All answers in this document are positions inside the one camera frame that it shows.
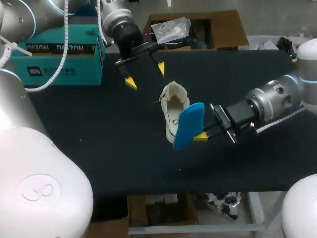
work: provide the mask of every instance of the white shoe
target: white shoe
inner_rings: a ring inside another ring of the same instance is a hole
[[[189,98],[183,86],[171,82],[164,88],[159,100],[166,119],[166,137],[173,144],[178,130],[179,116],[189,107]]]

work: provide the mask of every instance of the white cable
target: white cable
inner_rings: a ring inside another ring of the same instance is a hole
[[[284,121],[290,119],[290,118],[293,117],[294,115],[296,115],[296,114],[298,114],[298,113],[300,113],[300,112],[302,112],[302,111],[304,111],[304,110],[305,110],[305,108],[300,108],[300,109],[298,109],[297,111],[291,113],[290,115],[288,115],[288,116],[286,116],[286,117],[284,117],[284,118],[282,118],[282,119],[280,119],[280,120],[277,120],[277,121],[275,121],[275,122],[272,122],[271,124],[268,124],[268,125],[266,125],[266,126],[261,127],[260,129],[257,129],[257,130],[256,130],[256,133],[257,133],[257,134],[260,134],[260,133],[262,133],[263,131],[265,131],[265,130],[267,130],[267,129],[270,129],[270,128],[273,127],[273,126],[276,126],[276,125],[278,125],[278,124],[281,124],[282,122],[284,122]]]
[[[107,44],[107,40],[105,39],[104,33],[103,33],[103,29],[101,26],[101,6],[100,6],[100,1],[101,0],[97,0],[97,18],[98,18],[98,29],[99,29],[99,34],[100,37],[102,39],[102,41],[104,42],[104,45]]]
[[[28,93],[34,93],[34,92],[39,92],[42,91],[43,89],[46,89],[48,86],[50,86],[55,79],[59,76],[61,70],[64,67],[66,58],[67,58],[67,53],[68,53],[68,40],[69,40],[69,35],[68,35],[68,1],[69,0],[65,0],[65,9],[64,9],[64,22],[65,22],[65,43],[64,43],[64,52],[63,52],[63,56],[61,58],[61,62],[60,65],[58,67],[58,69],[56,70],[55,74],[46,82],[46,84],[44,84],[41,87],[38,88],[26,88],[25,90]]]
[[[0,35],[0,40],[3,40],[5,43],[7,43],[8,45],[11,45],[12,46],[12,50],[18,50],[18,51],[21,51],[22,53],[26,54],[26,55],[29,55],[29,56],[32,56],[32,53],[19,47],[15,42],[11,42],[9,40],[7,40],[5,37],[3,37],[2,35]]]
[[[12,54],[12,46],[9,44],[5,44],[3,55],[0,59],[0,68],[3,68],[5,64],[9,61],[11,54]]]

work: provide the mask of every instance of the gray floor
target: gray floor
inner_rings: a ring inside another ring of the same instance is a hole
[[[310,0],[140,0],[129,8],[134,13],[136,23],[142,30],[149,15],[153,13],[208,12],[237,9],[247,35],[284,35],[291,36],[307,26],[311,35],[317,37],[317,3]],[[271,207],[278,192],[260,193],[264,213]],[[240,217],[231,221],[212,210],[199,210],[200,224],[243,224],[250,222],[248,206],[242,203]],[[280,221],[276,223],[276,233],[269,238],[283,238]],[[253,233],[243,234],[206,234],[201,238],[253,238]]]

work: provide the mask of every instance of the blue sponge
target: blue sponge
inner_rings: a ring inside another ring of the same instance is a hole
[[[174,142],[175,150],[190,146],[194,137],[204,132],[204,115],[203,103],[195,103],[181,113]]]

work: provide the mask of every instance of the black mat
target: black mat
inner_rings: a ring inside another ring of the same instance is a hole
[[[192,103],[228,106],[251,89],[293,70],[279,51],[175,52],[165,79],[148,57],[130,67],[139,86],[125,86],[107,54],[99,87],[50,87],[32,101],[51,139],[88,176],[98,195],[288,190],[317,172],[317,117],[302,113],[236,146],[226,136],[174,152],[160,103],[170,81]]]

